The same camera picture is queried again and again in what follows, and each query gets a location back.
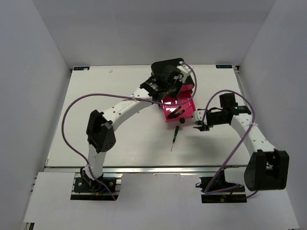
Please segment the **small black green screwdriver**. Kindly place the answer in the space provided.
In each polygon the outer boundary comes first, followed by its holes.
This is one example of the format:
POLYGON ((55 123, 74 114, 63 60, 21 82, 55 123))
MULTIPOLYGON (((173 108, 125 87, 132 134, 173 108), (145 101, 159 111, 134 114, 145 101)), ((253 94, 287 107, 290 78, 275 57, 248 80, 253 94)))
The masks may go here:
POLYGON ((181 110, 181 111, 177 111, 177 110, 174 110, 172 111, 168 116, 167 118, 168 119, 175 119, 177 117, 179 117, 180 115, 182 115, 183 113, 185 113, 185 109, 181 110))
POLYGON ((173 136, 173 140, 172 140, 172 147, 171 147, 171 151, 172 151, 173 146, 174 146, 174 143, 175 143, 175 141, 176 141, 176 139, 177 139, 177 134, 178 134, 178 132, 179 132, 179 129, 180 129, 180 126, 176 126, 176 128, 175 128, 175 132, 174 132, 174 136, 173 136))
POLYGON ((176 115, 176 113, 181 109, 181 106, 177 107, 175 110, 173 110, 167 117, 169 119, 173 119, 173 117, 176 115))

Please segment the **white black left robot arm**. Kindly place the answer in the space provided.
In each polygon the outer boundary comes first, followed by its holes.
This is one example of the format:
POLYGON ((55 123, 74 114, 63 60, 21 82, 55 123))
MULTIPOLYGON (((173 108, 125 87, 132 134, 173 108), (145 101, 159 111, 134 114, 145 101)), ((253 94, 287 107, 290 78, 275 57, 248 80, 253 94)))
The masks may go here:
POLYGON ((89 155, 83 169, 84 184, 90 191, 101 187, 103 164, 106 153, 116 143, 117 128, 140 110, 162 103, 166 96, 176 99, 190 74, 190 68, 183 62, 167 65, 161 74, 153 74, 120 103, 103 112, 91 112, 86 129, 89 155))

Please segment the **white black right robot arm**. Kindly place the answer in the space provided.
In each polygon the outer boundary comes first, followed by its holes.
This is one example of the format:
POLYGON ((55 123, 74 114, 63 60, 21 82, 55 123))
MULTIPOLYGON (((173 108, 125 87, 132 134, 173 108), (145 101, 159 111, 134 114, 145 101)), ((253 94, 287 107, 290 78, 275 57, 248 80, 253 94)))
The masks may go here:
POLYGON ((204 109, 196 110, 193 113, 195 128, 199 131, 209 131, 214 126, 229 124, 239 135, 240 141, 209 181, 204 193, 211 195, 242 186, 254 192, 285 189, 289 155, 285 150, 278 150, 260 131, 251 103, 239 105, 236 97, 242 95, 232 90, 220 90, 214 96, 219 96, 220 108, 206 106, 204 109), (247 166, 227 167, 241 145, 245 145, 250 156, 247 166))

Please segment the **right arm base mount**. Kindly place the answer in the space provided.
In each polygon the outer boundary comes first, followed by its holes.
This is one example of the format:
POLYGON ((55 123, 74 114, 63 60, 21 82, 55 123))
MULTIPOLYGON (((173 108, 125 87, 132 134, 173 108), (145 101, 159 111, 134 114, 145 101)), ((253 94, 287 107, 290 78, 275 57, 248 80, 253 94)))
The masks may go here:
POLYGON ((200 177, 195 187, 201 191, 201 202, 203 204, 234 204, 246 203, 247 196, 245 188, 236 184, 230 184, 225 181, 223 176, 216 179, 206 194, 205 189, 212 177, 200 177))

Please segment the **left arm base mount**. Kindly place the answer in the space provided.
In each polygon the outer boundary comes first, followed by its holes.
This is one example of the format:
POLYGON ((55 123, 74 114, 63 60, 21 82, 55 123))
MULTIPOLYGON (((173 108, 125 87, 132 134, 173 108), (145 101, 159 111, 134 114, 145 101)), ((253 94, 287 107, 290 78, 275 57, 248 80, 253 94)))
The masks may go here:
POLYGON ((96 181, 90 186, 85 179, 77 173, 73 180, 70 200, 116 201, 121 188, 121 176, 105 174, 101 180, 108 187, 111 194, 105 186, 96 181))

